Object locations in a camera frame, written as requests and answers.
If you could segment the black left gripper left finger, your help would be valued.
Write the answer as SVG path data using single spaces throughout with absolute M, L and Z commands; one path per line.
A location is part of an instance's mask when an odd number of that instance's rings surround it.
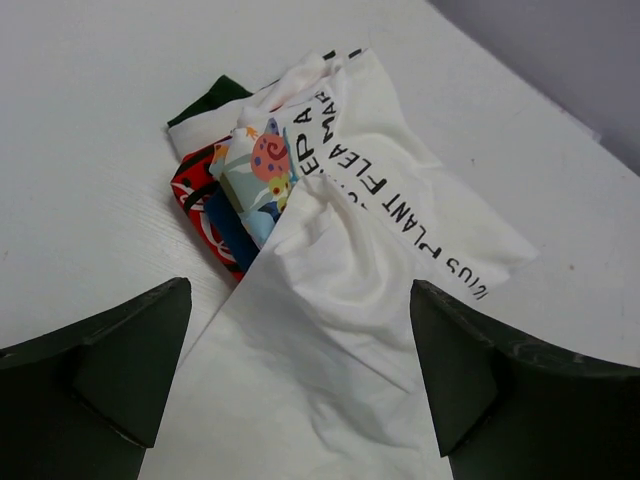
M 2 478 L 137 478 L 157 439 L 191 309 L 191 284 L 176 277 L 2 349 Z

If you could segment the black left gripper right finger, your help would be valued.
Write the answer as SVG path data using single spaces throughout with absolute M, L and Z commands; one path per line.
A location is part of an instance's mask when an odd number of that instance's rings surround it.
M 457 479 L 635 479 L 639 371 L 545 342 L 417 280 L 410 318 Z

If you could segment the plain white t-shirt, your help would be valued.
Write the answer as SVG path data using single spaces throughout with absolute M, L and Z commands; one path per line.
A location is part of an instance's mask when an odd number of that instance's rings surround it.
M 332 181 L 299 183 L 179 368 L 145 479 L 448 479 L 411 328 L 434 268 Z

